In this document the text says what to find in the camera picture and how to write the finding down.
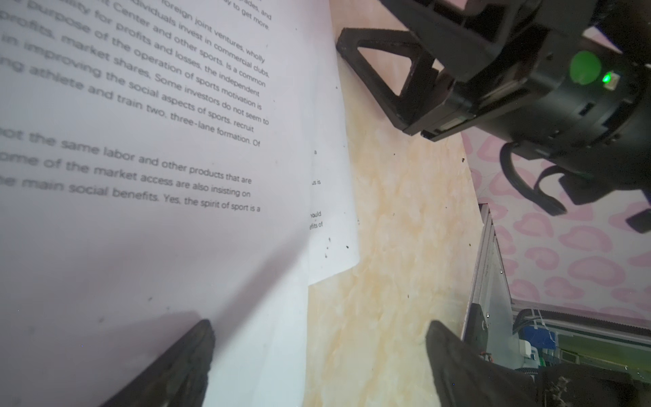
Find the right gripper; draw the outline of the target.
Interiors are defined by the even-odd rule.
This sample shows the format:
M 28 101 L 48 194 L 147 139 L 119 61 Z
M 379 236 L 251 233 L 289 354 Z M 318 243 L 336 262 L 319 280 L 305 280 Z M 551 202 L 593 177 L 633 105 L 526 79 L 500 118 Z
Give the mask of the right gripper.
M 385 7 L 403 31 L 344 28 L 337 52 L 396 128 L 477 127 L 580 185 L 649 187 L 649 2 Z

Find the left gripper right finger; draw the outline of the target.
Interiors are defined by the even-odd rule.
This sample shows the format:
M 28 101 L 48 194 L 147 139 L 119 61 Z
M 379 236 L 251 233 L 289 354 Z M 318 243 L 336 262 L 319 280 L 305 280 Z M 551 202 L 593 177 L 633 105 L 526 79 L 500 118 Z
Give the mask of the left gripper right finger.
M 442 406 L 538 406 L 531 376 L 483 360 L 442 322 L 431 322 L 427 357 Z

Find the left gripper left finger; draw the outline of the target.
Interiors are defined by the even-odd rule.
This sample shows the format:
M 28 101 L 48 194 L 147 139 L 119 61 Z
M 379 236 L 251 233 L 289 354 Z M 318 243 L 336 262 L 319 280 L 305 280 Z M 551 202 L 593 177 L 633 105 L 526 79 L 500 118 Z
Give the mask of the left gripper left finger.
M 210 321 L 198 322 L 105 406 L 201 406 L 215 350 Z

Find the printed paper sheet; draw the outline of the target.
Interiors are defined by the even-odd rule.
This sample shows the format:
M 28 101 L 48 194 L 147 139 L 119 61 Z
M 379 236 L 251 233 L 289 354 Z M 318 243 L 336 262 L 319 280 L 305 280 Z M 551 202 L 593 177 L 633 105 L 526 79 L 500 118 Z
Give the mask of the printed paper sheet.
M 309 285 L 347 271 L 360 260 L 346 116 L 331 27 L 318 37 L 316 47 L 315 108 Z
M 195 324 L 300 406 L 325 1 L 1 4 L 1 403 L 99 406 Z

